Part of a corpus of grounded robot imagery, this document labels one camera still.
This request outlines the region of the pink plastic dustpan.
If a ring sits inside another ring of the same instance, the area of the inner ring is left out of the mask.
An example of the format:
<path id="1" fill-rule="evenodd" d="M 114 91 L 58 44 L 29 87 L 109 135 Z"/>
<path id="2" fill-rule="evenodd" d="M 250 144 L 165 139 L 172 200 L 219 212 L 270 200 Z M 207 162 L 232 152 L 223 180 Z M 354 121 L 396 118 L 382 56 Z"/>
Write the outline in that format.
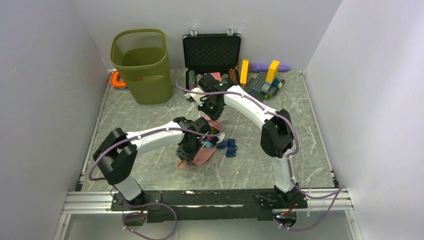
<path id="1" fill-rule="evenodd" d="M 177 164 L 177 169 L 182 170 L 186 166 L 195 165 L 195 166 L 201 166 L 205 164 L 214 154 L 214 152 L 217 150 L 215 146 L 212 147 L 201 147 L 196 156 L 192 161 L 188 161 L 186 159 L 182 159 Z"/>

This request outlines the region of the pink plastic hand brush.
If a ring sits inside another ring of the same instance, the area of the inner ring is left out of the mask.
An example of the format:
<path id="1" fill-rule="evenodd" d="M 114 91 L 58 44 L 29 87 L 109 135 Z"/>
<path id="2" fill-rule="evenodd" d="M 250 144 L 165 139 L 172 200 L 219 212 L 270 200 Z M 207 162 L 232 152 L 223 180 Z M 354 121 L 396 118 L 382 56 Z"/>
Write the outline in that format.
<path id="1" fill-rule="evenodd" d="M 212 119 L 210 119 L 208 116 L 206 116 L 206 115 L 204 115 L 203 116 L 203 118 L 208 122 L 208 124 L 209 124 L 209 126 L 210 126 L 210 128 L 211 127 L 214 127 L 214 128 L 216 128 L 216 129 L 219 129 L 219 131 L 221 131 L 222 130 L 222 126 L 221 126 L 221 124 L 219 123 L 219 122 L 216 122 L 216 121 L 214 121 L 214 120 L 212 120 Z"/>

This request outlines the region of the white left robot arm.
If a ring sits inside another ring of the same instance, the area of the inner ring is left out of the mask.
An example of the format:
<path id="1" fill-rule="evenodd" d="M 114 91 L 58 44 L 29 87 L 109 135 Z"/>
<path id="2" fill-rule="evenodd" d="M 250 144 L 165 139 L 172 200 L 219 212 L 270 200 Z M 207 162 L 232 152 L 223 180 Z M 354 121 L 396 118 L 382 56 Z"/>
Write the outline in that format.
<path id="1" fill-rule="evenodd" d="M 136 158 L 155 149 L 177 145 L 176 156 L 181 161 L 192 162 L 204 139 L 211 135 L 211 126 L 204 117 L 196 120 L 177 117 L 165 125 L 137 132 L 115 128 L 92 157 L 102 178 L 123 195 L 124 204 L 137 210 L 143 205 L 145 194 L 132 176 Z"/>

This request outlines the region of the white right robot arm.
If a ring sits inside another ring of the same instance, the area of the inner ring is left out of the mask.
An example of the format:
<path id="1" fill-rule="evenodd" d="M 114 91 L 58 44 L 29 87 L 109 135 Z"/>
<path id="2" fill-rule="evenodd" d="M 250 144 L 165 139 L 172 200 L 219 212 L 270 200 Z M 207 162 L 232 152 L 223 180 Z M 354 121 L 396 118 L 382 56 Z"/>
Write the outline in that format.
<path id="1" fill-rule="evenodd" d="M 197 103 L 198 110 L 212 120 L 218 120 L 224 108 L 230 106 L 261 130 L 260 146 L 273 160 L 276 203 L 282 208 L 293 204 L 298 190 L 292 156 L 298 151 L 299 141 L 288 111 L 269 107 L 231 80 L 218 81 L 211 74 L 204 75 L 189 96 Z"/>

